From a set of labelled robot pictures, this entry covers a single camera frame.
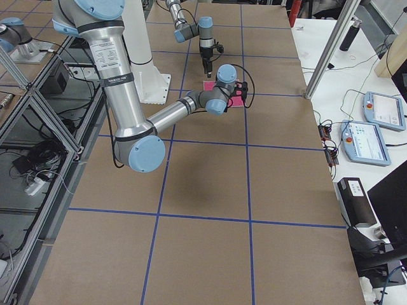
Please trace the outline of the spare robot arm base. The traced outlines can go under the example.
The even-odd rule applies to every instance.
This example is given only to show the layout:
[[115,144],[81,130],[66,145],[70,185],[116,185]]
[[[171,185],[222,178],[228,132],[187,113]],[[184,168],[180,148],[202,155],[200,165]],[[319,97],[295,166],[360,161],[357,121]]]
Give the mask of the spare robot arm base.
[[1,20],[1,48],[18,64],[39,64],[45,57],[23,21],[17,17]]

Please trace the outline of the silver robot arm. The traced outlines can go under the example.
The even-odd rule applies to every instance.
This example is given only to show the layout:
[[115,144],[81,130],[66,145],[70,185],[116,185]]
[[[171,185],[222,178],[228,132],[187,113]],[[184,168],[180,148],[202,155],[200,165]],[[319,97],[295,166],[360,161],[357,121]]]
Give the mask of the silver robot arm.
[[224,64],[211,90],[190,91],[146,118],[142,103],[164,92],[170,76],[159,73],[153,64],[140,1],[54,1],[53,26],[87,41],[117,125],[113,158],[136,172],[152,172],[161,165],[165,144],[158,134],[162,130],[197,109],[221,115],[232,97],[247,90],[245,83],[238,82],[235,67]]
[[209,16],[201,17],[198,21],[193,19],[193,23],[189,23],[184,16],[184,10],[181,6],[181,1],[168,0],[165,5],[169,10],[174,22],[174,37],[178,43],[186,42],[194,37],[199,37],[199,52],[202,59],[204,74],[212,77],[214,50],[220,55],[224,52],[223,45],[215,40],[213,34],[213,19]]

